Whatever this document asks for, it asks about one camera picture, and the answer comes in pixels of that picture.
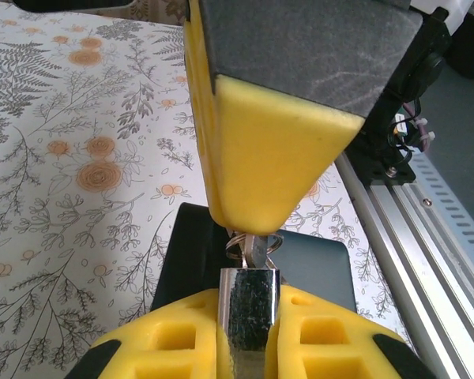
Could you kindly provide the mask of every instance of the yellow foam block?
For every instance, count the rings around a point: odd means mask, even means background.
[[[217,301],[217,290],[203,291],[100,338],[94,347],[122,344],[99,379],[216,379],[216,363],[228,362],[228,345],[216,339]],[[372,340],[401,341],[390,330],[289,286],[281,287],[279,317],[265,379],[400,379]],[[217,379],[231,379],[229,370],[220,366]]]
[[[213,88],[197,0],[190,1],[184,32],[211,215],[233,230],[273,233],[364,119],[224,75]]]

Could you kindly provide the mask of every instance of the leaf pattern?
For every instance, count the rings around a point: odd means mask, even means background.
[[[147,312],[178,206],[206,205],[182,29],[4,4],[0,20],[0,378],[61,379]],[[284,228],[343,242],[359,314],[408,338],[335,167]]]

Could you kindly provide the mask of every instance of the shiny metal rod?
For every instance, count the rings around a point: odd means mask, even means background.
[[[221,270],[217,377],[265,377],[265,348],[278,317],[279,299],[279,270]]]

